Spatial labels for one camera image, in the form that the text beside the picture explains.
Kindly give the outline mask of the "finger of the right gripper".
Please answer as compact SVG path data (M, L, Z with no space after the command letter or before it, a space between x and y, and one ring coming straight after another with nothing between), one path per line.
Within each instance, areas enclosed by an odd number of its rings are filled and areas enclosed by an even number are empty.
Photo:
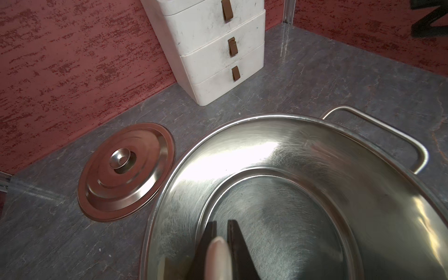
M411 0L412 10L434 8L435 10L414 23L411 35L414 38L443 37L448 35L448 26L433 26L432 24L448 14L448 0Z

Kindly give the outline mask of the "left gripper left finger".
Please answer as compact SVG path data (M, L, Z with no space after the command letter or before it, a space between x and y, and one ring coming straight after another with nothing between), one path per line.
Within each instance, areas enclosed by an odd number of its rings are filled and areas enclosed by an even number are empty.
M206 224L205 230L196 249L190 269L187 273L188 280L203 280L205 273L205 259L207 250L214 238L217 237L217 222L212 221Z

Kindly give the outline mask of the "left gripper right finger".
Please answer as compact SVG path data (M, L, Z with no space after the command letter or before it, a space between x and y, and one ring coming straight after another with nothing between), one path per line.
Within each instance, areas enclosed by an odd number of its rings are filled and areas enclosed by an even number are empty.
M236 220L227 222L227 243L232 261L233 280L260 280L240 226Z

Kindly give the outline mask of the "steel pot lid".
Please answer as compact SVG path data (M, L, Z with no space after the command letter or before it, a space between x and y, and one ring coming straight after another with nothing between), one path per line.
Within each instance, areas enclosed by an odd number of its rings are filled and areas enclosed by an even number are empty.
M156 123L128 126L92 154L78 183L78 204L91 220L117 221L151 202L175 161L170 131Z

